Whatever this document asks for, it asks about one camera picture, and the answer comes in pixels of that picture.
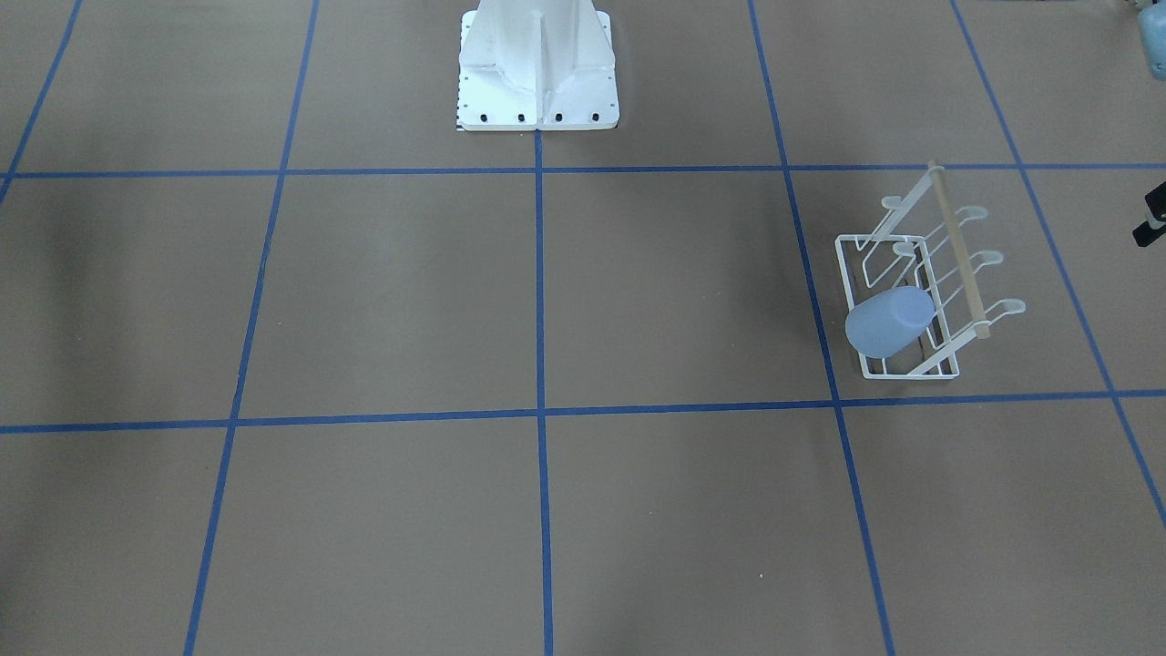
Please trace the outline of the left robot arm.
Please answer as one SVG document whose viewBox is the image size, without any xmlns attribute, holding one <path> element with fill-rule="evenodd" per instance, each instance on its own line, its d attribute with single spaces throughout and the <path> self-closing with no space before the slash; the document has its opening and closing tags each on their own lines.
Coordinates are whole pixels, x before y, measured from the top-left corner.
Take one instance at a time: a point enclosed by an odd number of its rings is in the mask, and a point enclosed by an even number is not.
<svg viewBox="0 0 1166 656">
<path fill-rule="evenodd" d="M 1142 54 L 1156 80 L 1165 82 L 1165 1 L 1138 5 Z"/>
</svg>

